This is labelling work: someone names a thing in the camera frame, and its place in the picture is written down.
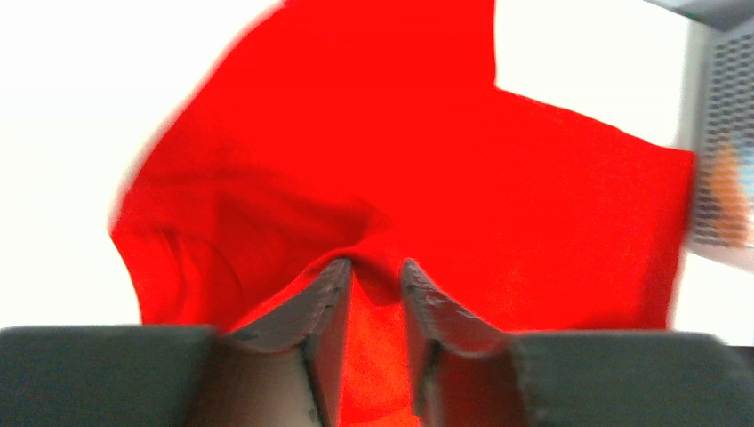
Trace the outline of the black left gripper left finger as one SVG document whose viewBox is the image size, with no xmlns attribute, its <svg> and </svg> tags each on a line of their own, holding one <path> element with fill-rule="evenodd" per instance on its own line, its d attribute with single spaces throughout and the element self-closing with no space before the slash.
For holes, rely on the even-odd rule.
<svg viewBox="0 0 754 427">
<path fill-rule="evenodd" d="M 212 347 L 190 426 L 335 426 L 352 263 L 329 262 L 299 293 Z"/>
</svg>

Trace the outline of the red t shirt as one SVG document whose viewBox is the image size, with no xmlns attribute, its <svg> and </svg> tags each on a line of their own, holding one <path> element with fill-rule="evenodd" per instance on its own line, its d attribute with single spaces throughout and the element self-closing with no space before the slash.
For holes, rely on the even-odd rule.
<svg viewBox="0 0 754 427">
<path fill-rule="evenodd" d="M 231 331 L 353 262 L 343 426 L 414 426 L 398 274 L 499 328 L 663 329 L 694 156 L 498 89 L 491 1 L 286 1 L 163 131 L 110 236 L 146 324 Z"/>
</svg>

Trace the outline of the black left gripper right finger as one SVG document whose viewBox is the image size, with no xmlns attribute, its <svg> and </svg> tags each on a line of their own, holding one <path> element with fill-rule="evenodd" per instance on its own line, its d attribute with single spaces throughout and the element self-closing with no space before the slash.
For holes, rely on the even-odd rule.
<svg viewBox="0 0 754 427">
<path fill-rule="evenodd" d="M 413 260 L 403 263 L 413 412 L 423 426 L 526 426 L 510 337 L 450 298 Z"/>
</svg>

